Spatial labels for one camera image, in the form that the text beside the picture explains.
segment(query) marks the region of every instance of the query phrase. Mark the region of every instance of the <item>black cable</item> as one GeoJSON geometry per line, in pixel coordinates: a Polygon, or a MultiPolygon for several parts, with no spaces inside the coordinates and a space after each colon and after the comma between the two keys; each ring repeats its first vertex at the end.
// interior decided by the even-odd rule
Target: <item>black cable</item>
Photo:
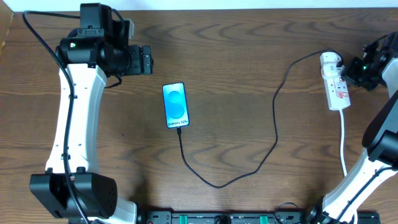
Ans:
{"type": "Polygon", "coordinates": [[[69,193],[77,207],[77,209],[80,212],[80,215],[82,219],[86,222],[86,224],[90,224],[90,221],[88,220],[86,213],[82,209],[77,196],[75,192],[74,185],[72,181],[70,180],[70,173],[69,173],[69,154],[68,154],[68,141],[69,141],[69,130],[70,130],[70,120],[72,118],[72,108],[73,108],[73,100],[75,99],[75,90],[73,89],[73,83],[65,70],[65,68],[62,66],[61,61],[58,59],[58,57],[55,55],[55,53],[52,51],[52,49],[47,45],[47,43],[44,41],[43,38],[33,29],[33,27],[29,24],[29,22],[26,19],[26,15],[28,14],[37,14],[37,15],[45,15],[45,16],[57,16],[57,17],[64,17],[64,18],[71,18],[71,19],[79,19],[80,16],[69,16],[69,15],[63,15],[63,14],[56,14],[56,13],[51,13],[51,12],[37,12],[37,11],[24,11],[22,18],[25,22],[25,25],[28,27],[28,29],[36,36],[37,40],[45,47],[45,49],[50,53],[50,55],[53,57],[57,65],[60,67],[61,71],[63,72],[65,78],[67,79],[69,90],[70,90],[70,96],[69,96],[69,107],[68,107],[68,115],[67,115],[67,123],[65,125],[65,136],[63,138],[63,166],[65,169],[65,177],[67,181],[67,186],[69,189],[69,193]]]}
{"type": "Polygon", "coordinates": [[[276,147],[276,145],[277,145],[277,143],[278,143],[278,130],[277,130],[276,119],[275,119],[275,99],[276,99],[276,96],[278,95],[278,92],[280,91],[280,89],[282,89],[283,85],[285,85],[285,82],[286,82],[286,79],[287,79],[287,75],[289,74],[290,69],[291,69],[291,68],[293,67],[293,65],[295,65],[297,62],[300,62],[300,61],[302,61],[302,60],[304,60],[304,59],[306,59],[306,58],[309,58],[309,57],[311,57],[311,56],[313,56],[313,55],[316,55],[316,54],[319,54],[319,53],[325,53],[325,52],[334,52],[334,53],[338,54],[338,55],[341,57],[341,61],[340,61],[340,62],[343,61],[343,57],[342,57],[338,52],[336,52],[335,50],[332,50],[332,49],[325,49],[325,50],[319,50],[319,51],[317,51],[317,52],[314,52],[314,53],[311,53],[311,54],[309,54],[309,55],[307,55],[307,56],[304,56],[304,57],[302,57],[302,58],[296,60],[295,62],[293,62],[293,63],[288,67],[288,69],[287,69],[287,71],[286,71],[285,78],[284,78],[283,82],[279,85],[278,89],[276,89],[276,92],[275,92],[274,97],[273,97],[273,99],[272,99],[272,117],[273,117],[273,119],[274,119],[275,143],[272,145],[271,149],[270,149],[269,152],[266,154],[266,156],[262,159],[262,161],[260,162],[259,166],[257,167],[257,169],[256,169],[255,171],[250,172],[250,173],[247,173],[247,174],[243,174],[243,175],[241,175],[241,176],[239,176],[239,177],[237,177],[237,178],[235,178],[235,179],[229,181],[228,183],[226,183],[226,184],[224,184],[224,185],[217,186],[217,185],[213,185],[213,184],[209,183],[207,180],[205,180],[203,177],[201,177],[198,173],[196,173],[196,172],[187,164],[187,162],[186,162],[186,160],[185,160],[184,152],[183,152],[183,149],[182,149],[181,128],[177,128],[177,134],[178,134],[178,138],[179,138],[179,140],[180,140],[181,157],[182,157],[182,161],[184,162],[184,164],[186,165],[186,167],[188,167],[188,169],[189,169],[191,172],[193,172],[193,174],[195,174],[199,179],[201,179],[205,184],[209,185],[210,187],[214,187],[214,188],[216,188],[216,189],[222,189],[223,187],[226,187],[226,186],[228,186],[229,184],[232,184],[233,182],[235,182],[235,181],[237,181],[237,180],[239,180],[239,179],[248,177],[248,176],[250,176],[250,175],[253,175],[253,174],[256,174],[257,172],[259,172],[259,170],[261,169],[262,165],[265,163],[265,161],[267,160],[267,158],[269,157],[269,155],[272,153],[272,151],[275,149],[275,147],[276,147]]]}
{"type": "Polygon", "coordinates": [[[347,212],[348,208],[353,204],[353,202],[361,195],[361,193],[366,189],[366,187],[368,187],[373,181],[374,179],[376,179],[376,177],[380,176],[380,174],[386,170],[396,170],[396,168],[394,167],[385,167],[382,169],[379,169],[377,172],[374,173],[374,175],[366,182],[365,185],[363,185],[363,187],[361,188],[361,190],[359,190],[355,196],[348,201],[347,205],[345,206],[345,208],[343,209],[343,211],[340,213],[340,215],[338,216],[338,218],[336,219],[337,221],[340,222],[340,219],[343,217],[343,215],[347,212]]]}
{"type": "Polygon", "coordinates": [[[126,30],[125,25],[124,25],[124,19],[116,9],[112,9],[112,12],[114,12],[117,15],[117,17],[119,18],[119,20],[122,22],[122,29],[121,29],[120,35],[119,35],[119,37],[122,39],[124,36],[124,31],[126,30]]]}
{"type": "Polygon", "coordinates": [[[113,83],[110,86],[106,86],[105,88],[113,88],[115,86],[118,86],[120,84],[122,84],[122,78],[120,77],[120,75],[116,74],[115,77],[119,80],[117,83],[113,83]]]}
{"type": "Polygon", "coordinates": [[[376,49],[379,48],[379,41],[382,40],[382,39],[385,39],[388,35],[391,35],[391,34],[393,34],[393,33],[396,33],[396,32],[391,32],[391,33],[389,33],[389,34],[383,35],[383,36],[377,38],[377,39],[376,39],[375,41],[373,41],[371,44],[365,45],[365,48],[363,49],[363,51],[364,51],[365,53],[367,53],[367,52],[369,51],[369,49],[370,49],[373,45],[375,45],[375,44],[377,44],[376,49]]]}
{"type": "Polygon", "coordinates": [[[77,36],[77,30],[80,28],[74,28],[72,31],[69,32],[68,37],[76,37],[77,36]]]}
{"type": "Polygon", "coordinates": [[[281,207],[286,206],[286,205],[294,205],[296,208],[299,208],[299,206],[297,206],[293,202],[284,202],[281,205],[279,205],[279,207],[277,209],[275,209],[275,211],[274,211],[274,218],[275,218],[275,220],[277,220],[279,222],[279,224],[283,224],[283,223],[280,221],[280,218],[276,216],[276,213],[279,211],[279,209],[281,207]]]}

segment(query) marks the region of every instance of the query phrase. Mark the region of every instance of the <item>white wall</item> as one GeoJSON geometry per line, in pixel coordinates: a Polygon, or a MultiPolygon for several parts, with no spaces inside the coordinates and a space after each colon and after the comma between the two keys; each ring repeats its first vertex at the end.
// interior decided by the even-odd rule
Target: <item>white wall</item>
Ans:
{"type": "Polygon", "coordinates": [[[398,7],[398,0],[4,0],[14,11],[79,11],[80,3],[100,2],[123,10],[278,9],[398,7]]]}

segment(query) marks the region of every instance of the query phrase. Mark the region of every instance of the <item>white cable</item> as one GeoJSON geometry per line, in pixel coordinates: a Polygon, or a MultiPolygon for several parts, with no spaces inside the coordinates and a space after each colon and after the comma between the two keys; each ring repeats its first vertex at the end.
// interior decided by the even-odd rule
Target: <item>white cable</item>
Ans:
{"type": "MultiPolygon", "coordinates": [[[[340,141],[340,161],[341,161],[341,168],[343,169],[343,175],[344,177],[347,176],[347,168],[346,168],[346,163],[344,160],[344,135],[345,135],[345,129],[344,129],[344,115],[343,115],[343,110],[340,109],[340,121],[341,121],[341,141],[340,141]]],[[[354,222],[353,224],[358,224],[358,213],[357,211],[354,212],[354,222]]]]}

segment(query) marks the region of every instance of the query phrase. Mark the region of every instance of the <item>charging cable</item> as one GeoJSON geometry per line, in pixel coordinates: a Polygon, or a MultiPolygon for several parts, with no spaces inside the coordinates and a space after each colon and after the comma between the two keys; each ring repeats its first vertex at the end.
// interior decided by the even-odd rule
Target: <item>charging cable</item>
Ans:
{"type": "Polygon", "coordinates": [[[186,167],[193,173],[195,174],[201,181],[203,181],[205,184],[209,185],[210,187],[216,188],[216,189],[222,189],[226,186],[228,186],[229,184],[232,184],[233,182],[240,180],[242,178],[248,177],[250,175],[253,174],[257,174],[257,172],[259,172],[259,170],[261,169],[262,165],[266,162],[267,158],[270,156],[270,154],[273,152],[273,150],[275,149],[277,143],[278,143],[278,129],[277,129],[277,125],[276,125],[276,118],[275,118],[275,99],[279,93],[279,91],[282,89],[282,87],[285,85],[285,82],[287,80],[287,76],[289,75],[290,69],[296,64],[301,62],[302,60],[309,58],[311,56],[317,55],[317,54],[326,54],[326,53],[331,53],[333,55],[337,55],[336,59],[338,60],[336,63],[334,63],[334,68],[335,70],[341,71],[344,70],[344,62],[343,62],[343,57],[336,52],[335,50],[332,49],[325,49],[325,50],[319,50],[317,52],[313,52],[310,53],[309,55],[306,55],[302,58],[297,59],[296,61],[294,61],[293,63],[291,63],[286,71],[285,77],[282,81],[282,83],[279,85],[279,87],[276,89],[275,93],[274,93],[274,97],[272,98],[272,118],[273,118],[273,122],[274,122],[274,129],[275,129],[275,142],[274,144],[271,146],[271,148],[269,149],[269,151],[267,152],[267,154],[264,156],[264,158],[262,159],[262,161],[260,162],[260,164],[258,165],[257,169],[255,171],[249,172],[247,174],[243,174],[240,175],[239,177],[236,177],[233,180],[230,180],[229,182],[227,182],[224,185],[214,185],[209,183],[207,180],[205,180],[203,177],[201,177],[198,173],[196,173],[187,163],[187,161],[185,160],[185,156],[184,156],[184,151],[183,151],[183,147],[182,147],[182,140],[181,140],[181,128],[178,127],[177,128],[177,134],[178,134],[178,139],[180,141],[180,149],[181,149],[181,157],[182,157],[182,161],[184,162],[184,164],[186,165],[186,167]]]}

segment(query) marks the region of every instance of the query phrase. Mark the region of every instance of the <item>white power strip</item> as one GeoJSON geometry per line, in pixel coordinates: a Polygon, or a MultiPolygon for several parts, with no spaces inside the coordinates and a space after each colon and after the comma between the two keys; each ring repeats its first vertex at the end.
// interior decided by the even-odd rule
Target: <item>white power strip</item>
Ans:
{"type": "Polygon", "coordinates": [[[321,54],[320,60],[321,74],[325,82],[329,109],[336,111],[347,108],[351,103],[349,101],[347,84],[341,79],[344,65],[340,68],[337,67],[337,63],[341,60],[340,56],[334,52],[327,52],[321,54]]]}

